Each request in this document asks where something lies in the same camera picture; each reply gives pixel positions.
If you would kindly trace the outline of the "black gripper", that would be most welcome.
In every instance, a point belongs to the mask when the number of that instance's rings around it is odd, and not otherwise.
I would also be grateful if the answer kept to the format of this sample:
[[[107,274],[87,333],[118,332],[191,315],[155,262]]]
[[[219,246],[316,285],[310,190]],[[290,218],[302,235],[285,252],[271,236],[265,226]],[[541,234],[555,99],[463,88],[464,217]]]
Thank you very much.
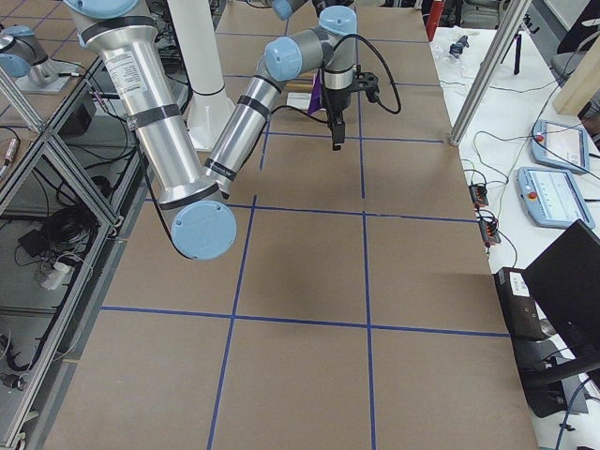
[[[322,89],[322,106],[325,108],[327,122],[330,123],[332,150],[339,151],[345,143],[345,121],[343,112],[351,104],[351,89]]]

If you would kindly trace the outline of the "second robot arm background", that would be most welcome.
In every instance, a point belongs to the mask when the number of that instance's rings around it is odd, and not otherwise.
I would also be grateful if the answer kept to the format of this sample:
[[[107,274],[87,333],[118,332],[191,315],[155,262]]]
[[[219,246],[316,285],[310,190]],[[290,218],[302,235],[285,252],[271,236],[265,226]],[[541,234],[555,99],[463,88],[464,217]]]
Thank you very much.
[[[26,93],[58,94],[80,76],[75,63],[52,59],[25,25],[1,30],[1,69]]]

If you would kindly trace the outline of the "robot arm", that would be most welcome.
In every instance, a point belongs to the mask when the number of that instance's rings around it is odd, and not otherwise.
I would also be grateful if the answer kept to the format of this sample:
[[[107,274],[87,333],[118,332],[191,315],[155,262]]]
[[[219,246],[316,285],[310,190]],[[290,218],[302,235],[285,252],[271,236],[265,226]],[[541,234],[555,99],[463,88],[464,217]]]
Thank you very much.
[[[308,0],[273,0],[271,8],[282,21],[287,21],[306,3],[308,3]],[[329,7],[350,7],[353,4],[353,0],[311,0],[310,3],[314,7],[316,15],[320,16]]]
[[[143,1],[68,1],[81,43],[109,72],[129,127],[136,132],[161,186],[159,209],[171,220],[172,245],[191,260],[212,260],[236,237],[233,212],[223,204],[287,82],[318,69],[332,148],[345,141],[344,110],[356,75],[350,41],[357,18],[350,3],[316,3],[316,26],[269,42],[247,90],[200,161],[173,98],[155,39],[158,30]]]

